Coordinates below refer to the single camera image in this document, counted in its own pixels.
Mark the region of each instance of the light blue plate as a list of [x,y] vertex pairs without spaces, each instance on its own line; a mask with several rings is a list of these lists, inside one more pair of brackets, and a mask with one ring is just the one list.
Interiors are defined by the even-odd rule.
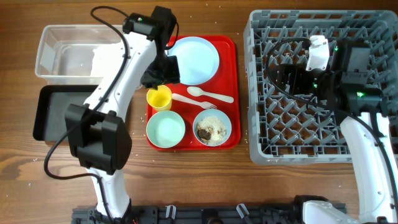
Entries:
[[220,65],[217,49],[200,37],[185,37],[178,40],[169,50],[177,56],[180,83],[199,85],[213,78]]
[[200,138],[198,136],[198,133],[196,132],[196,128],[197,128],[198,122],[203,120],[207,116],[215,116],[215,117],[219,118],[220,120],[222,120],[222,122],[225,124],[226,135],[225,135],[223,141],[221,141],[221,143],[219,143],[218,145],[214,145],[214,146],[220,146],[220,145],[224,144],[229,139],[229,137],[231,136],[232,124],[231,124],[231,120],[228,118],[228,116],[224,112],[222,112],[220,110],[216,110],[216,109],[204,110],[204,111],[200,112],[198,114],[198,116],[195,118],[195,120],[193,121],[192,128],[193,128],[193,133],[195,134],[196,139],[200,143],[202,143],[202,144],[204,144],[206,146],[211,146],[211,145],[207,145],[207,144],[203,143],[200,140]]
[[173,147],[182,140],[184,134],[184,120],[174,111],[157,112],[147,124],[148,139],[157,147]]

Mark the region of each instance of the gray dish rack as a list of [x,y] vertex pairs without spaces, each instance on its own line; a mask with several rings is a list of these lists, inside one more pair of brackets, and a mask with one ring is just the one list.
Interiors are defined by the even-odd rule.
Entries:
[[[268,51],[281,40],[325,35],[333,49],[348,38],[369,44],[369,85],[389,97],[391,141],[398,160],[398,18],[392,11],[256,10],[244,29],[244,64],[249,85],[250,157],[256,164],[298,165],[351,162],[334,114],[296,102],[274,91],[264,75]],[[306,63],[301,42],[281,46],[270,58],[280,63]]]

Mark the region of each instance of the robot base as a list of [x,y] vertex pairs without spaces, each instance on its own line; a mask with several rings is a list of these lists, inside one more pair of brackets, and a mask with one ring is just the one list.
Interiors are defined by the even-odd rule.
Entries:
[[[133,224],[288,224],[302,223],[302,205],[308,200],[328,201],[324,197],[300,195],[294,202],[285,204],[268,204],[247,207],[249,215],[241,218],[236,207],[177,207],[175,218],[166,218],[166,207],[131,206],[122,219],[115,223]],[[345,204],[333,203],[339,211],[346,213]],[[95,207],[87,209],[74,209],[71,224],[108,224],[106,216],[98,213]]]

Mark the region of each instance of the white spoon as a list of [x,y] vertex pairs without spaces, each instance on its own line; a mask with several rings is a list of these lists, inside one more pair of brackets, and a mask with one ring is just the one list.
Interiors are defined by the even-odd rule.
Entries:
[[208,93],[206,91],[203,91],[201,88],[199,87],[194,87],[194,86],[190,86],[188,87],[188,92],[189,94],[191,94],[192,96],[210,96],[213,98],[216,98],[217,100],[221,100],[227,103],[233,103],[234,102],[234,98],[230,97],[230,96],[225,96],[225,95],[221,95],[221,94],[216,94],[216,93]]

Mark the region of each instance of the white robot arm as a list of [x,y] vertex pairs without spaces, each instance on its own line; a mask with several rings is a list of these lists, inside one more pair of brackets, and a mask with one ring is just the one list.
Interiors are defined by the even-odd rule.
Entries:
[[[70,105],[65,112],[67,128],[73,129],[110,90],[107,99],[88,124],[83,123],[81,128],[76,128],[68,135],[72,155],[79,158],[81,166],[86,167],[88,173],[101,179],[102,184],[92,177],[98,199],[96,212],[100,217],[107,217],[108,209],[112,217],[109,220],[131,223],[131,202],[124,186],[122,170],[130,155],[131,138],[124,120],[132,96],[140,84],[157,88],[158,85],[179,82],[177,58],[165,54],[176,24],[171,10],[159,6],[151,17],[131,14],[123,24],[128,58],[116,84],[111,86],[116,74],[105,76],[86,99],[84,106]],[[120,57],[125,57],[125,50],[121,48]],[[93,126],[97,122],[102,122],[100,130]]]
[[[369,113],[359,117],[371,126]],[[391,149],[389,120],[377,114],[378,129],[384,135],[380,138],[392,164],[395,180],[398,179],[397,164]],[[340,124],[349,151],[352,155],[356,183],[359,192],[359,221],[333,208],[328,202],[308,201],[303,205],[303,221],[311,223],[377,223],[385,217],[388,223],[396,223],[396,211],[391,206],[392,186],[386,163],[379,147],[375,146],[371,133],[353,118],[346,118]]]

